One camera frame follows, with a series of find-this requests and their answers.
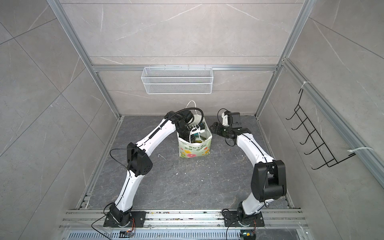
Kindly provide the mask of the yellow snack bag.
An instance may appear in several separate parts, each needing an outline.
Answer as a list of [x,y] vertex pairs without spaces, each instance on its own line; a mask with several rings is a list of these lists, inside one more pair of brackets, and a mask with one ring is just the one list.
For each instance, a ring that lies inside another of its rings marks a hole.
[[199,135],[193,135],[193,137],[191,138],[192,144],[200,144],[200,143],[203,143],[204,141],[206,141],[206,138]]

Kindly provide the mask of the white floral paper bag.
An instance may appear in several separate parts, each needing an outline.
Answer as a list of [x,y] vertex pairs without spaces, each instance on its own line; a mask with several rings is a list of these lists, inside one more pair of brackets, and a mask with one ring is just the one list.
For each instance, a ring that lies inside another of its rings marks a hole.
[[[205,118],[202,118],[200,111],[190,110],[190,115],[192,115],[192,117],[189,120],[188,125],[191,128],[191,137],[193,137],[193,135],[203,136],[206,138],[206,141],[200,144],[192,144],[191,141],[187,142],[179,138],[179,134],[177,133],[178,144],[179,144],[179,157],[194,158],[194,157],[209,155],[210,149],[211,149],[211,143],[212,143],[212,133],[209,130],[208,124]],[[199,124],[202,121],[206,123],[205,131],[196,131],[194,129],[194,125]]]

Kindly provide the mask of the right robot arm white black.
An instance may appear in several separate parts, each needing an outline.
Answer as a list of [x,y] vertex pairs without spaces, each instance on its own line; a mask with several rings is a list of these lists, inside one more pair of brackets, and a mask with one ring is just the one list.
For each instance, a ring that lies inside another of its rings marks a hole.
[[287,194],[286,166],[257,143],[251,131],[242,125],[239,112],[222,110],[222,121],[210,126],[211,133],[232,140],[232,146],[243,150],[253,166],[250,195],[239,203],[235,217],[230,217],[228,210],[222,210],[222,214],[231,222],[230,226],[257,226],[262,209]]

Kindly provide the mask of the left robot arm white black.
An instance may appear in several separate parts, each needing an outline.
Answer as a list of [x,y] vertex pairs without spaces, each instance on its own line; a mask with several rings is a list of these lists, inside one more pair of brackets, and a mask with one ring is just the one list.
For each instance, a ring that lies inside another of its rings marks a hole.
[[134,218],[131,215],[133,201],[142,179],[153,167],[151,154],[173,132],[177,132],[181,137],[190,136],[192,129],[190,124],[195,120],[192,110],[200,113],[198,124],[201,124],[204,113],[197,107],[185,108],[176,112],[170,111],[146,137],[135,144],[127,145],[125,148],[127,176],[118,198],[107,205],[109,212],[104,214],[104,227],[124,228],[134,224]]

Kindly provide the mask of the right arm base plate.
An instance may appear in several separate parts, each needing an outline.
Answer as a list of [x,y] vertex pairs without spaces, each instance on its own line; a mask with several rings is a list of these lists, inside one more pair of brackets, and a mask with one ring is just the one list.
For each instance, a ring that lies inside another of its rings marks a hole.
[[262,213],[245,215],[239,211],[222,210],[225,227],[264,227],[265,222]]

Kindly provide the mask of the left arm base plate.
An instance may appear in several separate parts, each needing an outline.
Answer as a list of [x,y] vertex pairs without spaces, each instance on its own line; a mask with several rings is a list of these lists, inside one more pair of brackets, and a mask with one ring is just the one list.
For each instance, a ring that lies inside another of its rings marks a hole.
[[144,226],[146,218],[146,212],[130,212],[129,216],[123,217],[123,222],[118,223],[112,216],[108,213],[104,221],[103,227],[111,228],[142,228]]

